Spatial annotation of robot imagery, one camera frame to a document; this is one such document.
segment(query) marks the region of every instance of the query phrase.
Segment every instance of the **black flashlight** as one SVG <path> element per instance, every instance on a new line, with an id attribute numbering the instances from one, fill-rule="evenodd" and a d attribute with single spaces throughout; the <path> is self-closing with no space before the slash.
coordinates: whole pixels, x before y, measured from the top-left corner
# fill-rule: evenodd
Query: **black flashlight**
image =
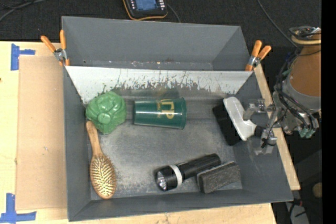
<path id="1" fill-rule="evenodd" d="M 167 191 L 178 187 L 186 179 L 221 163 L 219 156 L 214 153 L 187 163 L 168 165 L 156 172 L 156 184 L 161 190 Z"/>

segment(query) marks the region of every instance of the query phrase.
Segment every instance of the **green can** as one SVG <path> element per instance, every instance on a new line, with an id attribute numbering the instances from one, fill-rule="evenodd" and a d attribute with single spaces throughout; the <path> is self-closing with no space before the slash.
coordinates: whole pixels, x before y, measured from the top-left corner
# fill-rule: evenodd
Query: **green can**
<path id="1" fill-rule="evenodd" d="M 184 98 L 134 102 L 133 123 L 136 125 L 184 129 L 186 117 Z"/>

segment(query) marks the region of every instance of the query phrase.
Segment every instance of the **wooden hairbrush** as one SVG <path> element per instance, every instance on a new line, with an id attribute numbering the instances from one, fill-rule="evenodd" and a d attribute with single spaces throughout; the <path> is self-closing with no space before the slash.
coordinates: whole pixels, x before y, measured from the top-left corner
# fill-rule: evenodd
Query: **wooden hairbrush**
<path id="1" fill-rule="evenodd" d="M 90 179 L 95 192 L 102 199 L 110 199 L 117 187 L 115 171 L 110 159 L 101 150 L 98 131 L 92 121 L 86 122 L 86 129 L 92 147 Z"/>

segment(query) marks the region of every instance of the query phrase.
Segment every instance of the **metal bracket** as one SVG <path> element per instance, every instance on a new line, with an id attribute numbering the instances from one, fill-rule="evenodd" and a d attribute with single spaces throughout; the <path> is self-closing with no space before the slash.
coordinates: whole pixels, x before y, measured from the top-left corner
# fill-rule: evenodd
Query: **metal bracket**
<path id="1" fill-rule="evenodd" d="M 243 120 L 250 120 L 254 113 L 266 113 L 275 110 L 275 105 L 270 104 L 268 107 L 265 105 L 265 99 L 251 99 L 248 102 L 248 109 L 243 114 Z"/>

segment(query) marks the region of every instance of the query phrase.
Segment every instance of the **plywood sheet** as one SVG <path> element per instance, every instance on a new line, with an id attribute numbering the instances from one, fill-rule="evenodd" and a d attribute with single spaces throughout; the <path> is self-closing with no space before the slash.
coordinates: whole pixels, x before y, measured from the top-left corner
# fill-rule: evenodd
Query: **plywood sheet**
<path id="1" fill-rule="evenodd" d="M 65 207 L 62 67 L 20 56 L 16 209 Z"/>

